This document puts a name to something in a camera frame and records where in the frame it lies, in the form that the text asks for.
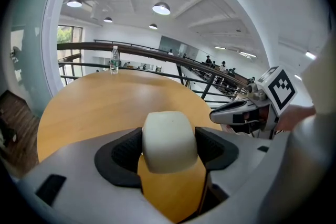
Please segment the human hand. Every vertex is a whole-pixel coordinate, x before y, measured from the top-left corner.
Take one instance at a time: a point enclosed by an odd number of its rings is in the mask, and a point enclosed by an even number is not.
[[[313,106],[307,108],[299,105],[290,105],[280,116],[276,130],[292,131],[299,122],[314,114],[316,114],[316,110]]]

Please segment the railing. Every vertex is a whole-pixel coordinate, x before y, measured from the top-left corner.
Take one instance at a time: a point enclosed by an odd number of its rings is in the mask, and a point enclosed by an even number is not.
[[[137,45],[137,44],[132,44],[132,43],[127,43],[127,42],[110,41],[110,40],[102,40],[102,39],[94,39],[93,41],[94,42],[99,42],[99,43],[110,43],[110,44],[113,44],[113,45],[122,44],[122,45],[131,46],[131,47],[133,46],[133,47],[146,48],[148,50],[159,51],[159,52],[162,52],[164,54],[168,54],[169,53],[168,51],[165,51],[165,50],[154,49],[154,48],[151,48],[151,47],[147,47],[147,46],[143,46],[143,45]]]
[[[80,43],[63,43],[63,44],[58,44],[57,49],[58,50],[67,50],[67,49],[80,49],[80,50],[102,50],[102,51],[112,51],[113,49],[113,44],[118,44],[118,51],[126,54],[133,54],[133,55],[139,55],[139,56],[145,56],[149,58],[154,58],[157,60],[161,61],[168,61],[175,63],[177,65],[187,67],[190,70],[195,69],[198,70],[199,72],[204,72],[204,73],[209,73],[211,76],[208,79],[201,80],[201,79],[193,79],[185,76],[177,76],[173,74],[168,74],[168,73],[162,73],[162,72],[155,72],[155,71],[148,71],[148,70],[142,70],[142,69],[133,69],[137,71],[142,71],[142,72],[150,72],[150,73],[155,73],[159,74],[165,77],[169,78],[177,78],[186,81],[186,87],[190,87],[190,81],[198,82],[198,83],[204,83],[206,84],[205,90],[204,91],[194,91],[195,93],[201,93],[202,96],[201,98],[204,99],[207,94],[209,95],[219,95],[219,96],[224,96],[224,97],[229,97],[229,98],[235,98],[237,96],[237,93],[246,93],[247,91],[247,85],[242,83],[241,81],[234,79],[230,77],[227,74],[224,74],[223,72],[220,72],[214,68],[201,65],[199,63],[189,61],[187,59],[183,59],[177,56],[173,55],[168,55],[168,54],[163,54],[158,51],[154,50],[147,50],[143,48],[137,48],[136,46],[129,46],[129,45],[123,45],[118,43],[102,43],[102,42],[80,42]],[[64,66],[64,65],[71,65],[73,66],[87,66],[87,67],[98,67],[98,68],[110,68],[109,65],[101,65],[98,63],[86,63],[86,62],[72,62],[68,61],[69,58],[65,58],[67,61],[59,61],[58,64],[59,66]],[[65,79],[78,79],[79,77],[75,76],[61,76],[62,78]],[[232,84],[236,85],[236,88],[233,87],[228,87],[224,85],[219,85],[215,84],[214,80],[216,77],[219,78],[224,78],[226,81],[230,81]],[[219,94],[219,93],[214,93],[214,92],[209,92],[209,89],[211,86],[214,86],[218,89],[227,91],[228,93],[232,94]],[[205,102],[208,103],[228,103],[229,101],[213,101],[213,100],[205,100]]]
[[[194,60],[194,59],[191,59],[191,58],[188,58],[188,57],[185,57],[185,56],[184,56],[183,58],[188,59],[188,60],[193,61],[193,62],[200,63],[200,64],[202,64],[202,65],[205,64],[204,62],[198,62],[198,61],[196,61],[196,60]],[[240,75],[240,74],[238,74],[238,73],[235,73],[234,75],[235,75],[235,76],[234,76],[235,79],[239,80],[239,81],[242,82],[243,84],[247,84],[247,82],[248,82],[248,79],[247,79],[247,78],[243,77],[242,75]]]

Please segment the black plastic part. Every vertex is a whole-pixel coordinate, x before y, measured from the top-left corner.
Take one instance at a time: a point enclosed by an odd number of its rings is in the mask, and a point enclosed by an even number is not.
[[[36,195],[47,205],[52,206],[57,194],[61,190],[65,176],[50,175],[36,191]]]
[[[233,114],[232,122],[233,123],[245,123],[243,114]]]
[[[115,186],[140,188],[137,175],[142,152],[142,128],[102,146],[95,154],[94,164],[108,182]]]
[[[262,151],[262,152],[267,152],[269,148],[268,148],[268,146],[260,146],[257,149]]]
[[[238,147],[218,135],[196,127],[195,136],[197,152],[207,172],[225,169],[238,158]]]

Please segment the wooden table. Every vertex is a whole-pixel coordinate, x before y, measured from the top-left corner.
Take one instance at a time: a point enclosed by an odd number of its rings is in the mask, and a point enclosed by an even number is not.
[[[67,85],[50,101],[38,128],[38,158],[43,161],[73,142],[142,127],[147,114],[158,111],[181,111],[193,128],[221,130],[210,121],[209,106],[169,78],[136,70],[119,70],[117,75],[97,72]],[[186,171],[152,174],[141,156],[138,174],[145,197],[172,221],[179,222],[197,210],[205,179],[199,158]]]

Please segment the water bottle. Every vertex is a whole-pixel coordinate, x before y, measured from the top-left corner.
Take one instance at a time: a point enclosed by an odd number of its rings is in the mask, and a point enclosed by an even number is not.
[[[119,69],[118,46],[113,46],[111,61],[110,61],[111,74],[118,74],[118,69]]]

